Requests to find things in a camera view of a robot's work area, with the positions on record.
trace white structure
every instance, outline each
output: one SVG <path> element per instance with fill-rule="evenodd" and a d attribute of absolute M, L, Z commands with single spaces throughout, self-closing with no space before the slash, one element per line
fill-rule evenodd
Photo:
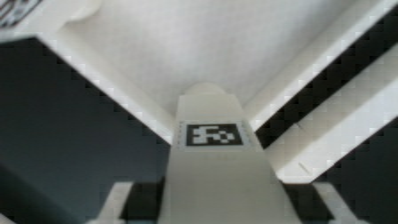
<path fill-rule="evenodd" d="M 181 147 L 179 137 L 187 134 L 179 131 L 190 131 L 179 126 L 174 128 L 176 122 L 204 122 L 210 118 L 217 122 L 222 119 L 240 120 L 235 131 L 249 133 L 247 137 L 236 139 L 226 131 L 227 127 L 220 129 L 213 124 L 208 127 L 192 126 L 197 136 L 185 146 L 217 141 L 220 144 L 245 145 L 251 142 L 256 145 L 252 131 L 396 4 L 398 0 L 302 0 L 297 4 L 288 0 L 0 0 L 0 40 L 39 37 L 174 149 Z M 396 61 L 398 47 L 291 127 L 267 155 L 259 156 L 268 158 L 286 183 L 314 180 L 396 117 Z M 215 83 L 236 99 L 231 100 L 233 96 L 211 85 L 195 86 L 181 97 L 176 109 L 179 95 L 201 82 Z M 226 97 L 231 104 L 217 101 L 219 97 Z M 181 182 L 183 174 L 174 167 L 179 163 L 190 167 L 187 171 L 192 175 L 197 161 L 210 167 L 217 166 L 211 159 L 190 158 L 172 150 L 171 158 L 179 157 L 192 163 L 172 159 L 171 183 Z M 249 167 L 261 175 L 268 168 L 261 167 L 256 159 L 252 157 L 256 162 Z M 211 175 L 220 177 L 227 174 L 227 171 L 222 173 L 224 168 L 219 175 L 210 173 L 203 176 L 203 181 L 213 178 Z M 238 169 L 233 174 L 243 178 Z M 197 203 L 199 207 L 204 206 L 204 201 Z M 172 203 L 163 208 L 165 211 L 185 209 Z M 167 213 L 162 220 L 163 223 L 174 220 Z M 185 216 L 178 216 L 176 220 L 174 223 L 183 222 Z"/>

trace black surface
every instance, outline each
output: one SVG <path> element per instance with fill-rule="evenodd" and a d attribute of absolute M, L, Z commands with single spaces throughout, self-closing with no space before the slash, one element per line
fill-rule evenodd
<path fill-rule="evenodd" d="M 263 148 L 357 76 L 398 42 L 398 6 L 362 34 L 258 130 Z"/>
<path fill-rule="evenodd" d="M 41 43 L 2 45 L 0 212 L 18 224 L 82 224 L 115 181 L 162 180 L 167 155 L 169 145 Z"/>
<path fill-rule="evenodd" d="M 284 185 L 297 215 L 306 224 L 329 224 L 334 216 L 329 212 L 318 191 L 311 184 Z"/>
<path fill-rule="evenodd" d="M 357 217 L 398 222 L 398 118 L 359 145 L 318 181 L 330 181 Z"/>

